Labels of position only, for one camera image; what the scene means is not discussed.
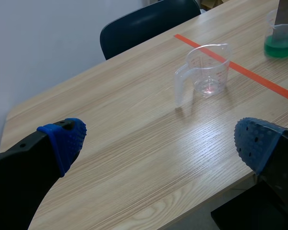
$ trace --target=glass beaker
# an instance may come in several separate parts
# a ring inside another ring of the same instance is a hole
[[[191,78],[194,89],[208,97],[224,90],[227,82],[231,50],[228,44],[206,45],[192,50],[186,64],[175,73],[175,102],[180,106],[183,85]]]
[[[276,19],[276,15],[277,10],[271,11],[267,15],[268,29],[265,34],[264,52],[271,57],[284,58],[288,57],[288,24],[277,24],[284,20]]]

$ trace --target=green liquid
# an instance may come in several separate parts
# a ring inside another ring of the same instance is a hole
[[[266,55],[275,58],[288,57],[288,40],[272,41],[272,36],[268,36],[264,43],[264,52]]]

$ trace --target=beaker with green liquid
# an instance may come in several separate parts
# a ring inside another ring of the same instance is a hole
[[[288,57],[288,24],[276,24],[277,10],[267,15],[268,29],[265,34],[264,52],[275,58]]]

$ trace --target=measuring cup handle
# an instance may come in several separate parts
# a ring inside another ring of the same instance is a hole
[[[175,73],[174,91],[175,91],[175,104],[177,107],[181,106],[183,99],[183,86],[184,81],[188,78],[188,74],[185,74],[189,70],[187,64],[180,67]]]

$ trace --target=red tape line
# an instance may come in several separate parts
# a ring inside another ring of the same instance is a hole
[[[184,43],[186,43],[188,45],[193,46],[194,48],[200,47],[200,45],[197,44],[196,42],[193,42],[193,41],[189,40],[188,38],[185,38],[184,36],[182,36],[180,34],[175,35],[175,38],[183,41]],[[212,52],[206,48],[201,48],[201,51],[203,53],[206,53],[207,55],[213,57],[215,60],[218,60],[220,62],[225,61],[225,59],[223,57],[221,57],[220,55],[218,55],[218,54],[216,54],[216,53],[214,53],[214,52]],[[248,69],[246,69],[246,68],[244,68],[244,67],[242,67],[242,66],[240,66],[240,65],[238,65],[232,61],[229,63],[229,67],[231,67],[235,71],[243,74],[244,76],[254,80],[255,82],[263,85],[264,87],[266,87],[266,88],[268,88],[268,89],[270,89],[270,90],[272,90],[272,91],[278,93],[279,95],[288,99],[288,90],[286,90],[285,88],[263,78],[262,76],[254,73],[254,72],[252,72],[252,71],[250,71],[250,70],[248,70]]]

